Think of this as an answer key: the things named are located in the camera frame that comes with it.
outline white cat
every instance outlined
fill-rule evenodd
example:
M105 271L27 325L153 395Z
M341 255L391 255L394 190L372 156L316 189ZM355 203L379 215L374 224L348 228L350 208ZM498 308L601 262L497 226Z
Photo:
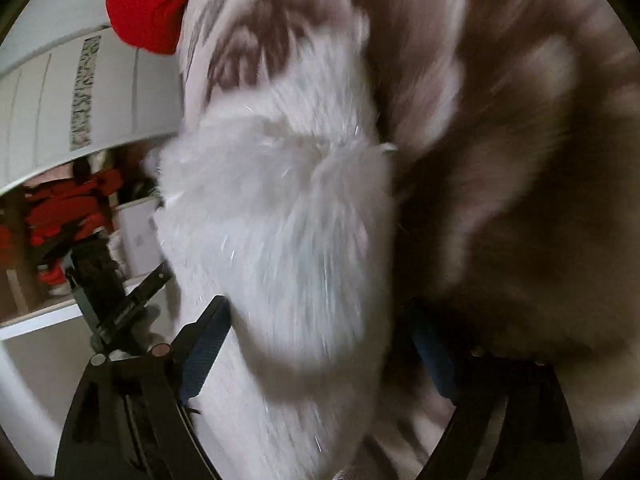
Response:
M196 402L225 456L216 466L239 480L332 478L372 418L396 224L366 28L311 35L273 82L213 100L161 153L155 220L182 295L176 330L215 294L233 306Z

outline white wall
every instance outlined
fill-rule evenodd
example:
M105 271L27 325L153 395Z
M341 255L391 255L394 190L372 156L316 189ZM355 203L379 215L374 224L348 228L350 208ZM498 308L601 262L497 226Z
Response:
M31 0L0 44L0 75L37 52L108 23L104 0Z
M77 318L0 343L0 424L34 474L53 475L89 337Z

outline black metal bracket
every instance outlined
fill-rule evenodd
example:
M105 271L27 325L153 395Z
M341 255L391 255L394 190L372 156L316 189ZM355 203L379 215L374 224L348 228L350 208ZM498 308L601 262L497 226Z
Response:
M485 480L582 480L574 426L551 366L496 358L421 302L408 306L405 323L439 392L456 405L417 480L466 480L494 409L505 398Z
M117 362L96 354L66 417L56 480L221 480L185 402L200 392L230 327L229 302L217 296L171 345Z
M118 264L107 242L94 237L76 244L66 255L63 269L74 299L93 335L95 352L122 350L143 355L145 349L131 334L132 325L145 313L146 304L173 276L167 262L160 264L126 295Z

